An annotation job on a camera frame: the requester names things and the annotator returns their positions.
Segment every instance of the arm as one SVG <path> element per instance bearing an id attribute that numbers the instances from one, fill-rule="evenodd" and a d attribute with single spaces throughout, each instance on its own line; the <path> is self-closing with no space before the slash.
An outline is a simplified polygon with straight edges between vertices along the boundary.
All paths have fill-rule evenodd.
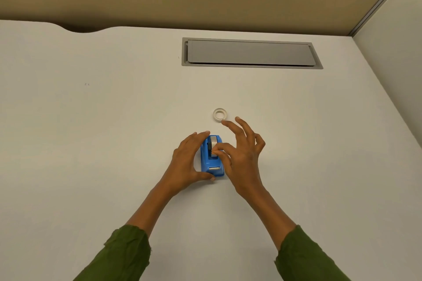
<path id="1" fill-rule="evenodd" d="M 265 146 L 261 136 L 239 117 L 222 124 L 234 132 L 236 148 L 216 144 L 213 153 L 220 157 L 237 193 L 261 219 L 278 250 L 277 270 L 284 281 L 349 280 L 322 249 L 313 242 L 278 206 L 262 185 L 258 157 Z"/>
<path id="2" fill-rule="evenodd" d="M 174 150 L 161 180 L 127 221 L 113 232 L 104 248 L 74 281 L 138 281 L 149 264 L 148 238 L 162 210 L 173 196 L 200 180 L 214 180 L 207 172 L 197 172 L 193 158 L 209 131 L 189 135 Z"/>

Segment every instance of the clear tape roll on table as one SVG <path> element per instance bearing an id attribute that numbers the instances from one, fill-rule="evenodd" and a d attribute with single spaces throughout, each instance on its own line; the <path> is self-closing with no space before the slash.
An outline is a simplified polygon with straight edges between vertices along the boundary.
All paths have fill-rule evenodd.
<path id="1" fill-rule="evenodd" d="M 222 113 L 223 114 L 223 118 L 219 118 L 217 117 L 217 113 Z M 217 122 L 221 122 L 222 120 L 227 119 L 227 111 L 225 111 L 223 108 L 217 108 L 214 110 L 212 117 L 215 121 Z"/>

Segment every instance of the person's left hand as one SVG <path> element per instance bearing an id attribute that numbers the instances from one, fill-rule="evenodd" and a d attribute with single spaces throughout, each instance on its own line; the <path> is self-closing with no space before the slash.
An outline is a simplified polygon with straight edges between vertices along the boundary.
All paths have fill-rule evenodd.
<path id="1" fill-rule="evenodd" d="M 170 165 L 160 180 L 160 184 L 169 189 L 172 195 L 178 194 L 194 182 L 215 180 L 211 173 L 199 172 L 193 167 L 195 153 L 209 134 L 209 131 L 198 134 L 194 132 L 174 150 Z"/>

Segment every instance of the sleeve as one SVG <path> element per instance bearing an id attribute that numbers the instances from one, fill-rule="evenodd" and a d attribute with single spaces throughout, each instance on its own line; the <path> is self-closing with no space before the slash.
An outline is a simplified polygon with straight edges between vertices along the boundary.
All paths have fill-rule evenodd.
<path id="1" fill-rule="evenodd" d="M 284 281 L 350 281 L 300 226 L 286 236 L 275 263 Z"/>
<path id="2" fill-rule="evenodd" d="M 139 281 L 150 254 L 145 231 L 124 225 L 112 233 L 104 248 L 74 281 Z"/>

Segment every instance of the person's right hand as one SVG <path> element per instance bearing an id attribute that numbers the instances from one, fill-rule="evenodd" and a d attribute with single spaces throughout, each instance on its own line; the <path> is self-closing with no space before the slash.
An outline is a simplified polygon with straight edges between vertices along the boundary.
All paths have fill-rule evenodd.
<path id="1" fill-rule="evenodd" d="M 246 198 L 254 190 L 263 188 L 258 157 L 265 146 L 265 141 L 259 134 L 254 133 L 245 121 L 239 117 L 235 120 L 243 129 L 231 121 L 222 120 L 221 123 L 236 135 L 236 148 L 228 143 L 217 143 L 212 153 L 220 157 L 237 193 Z"/>

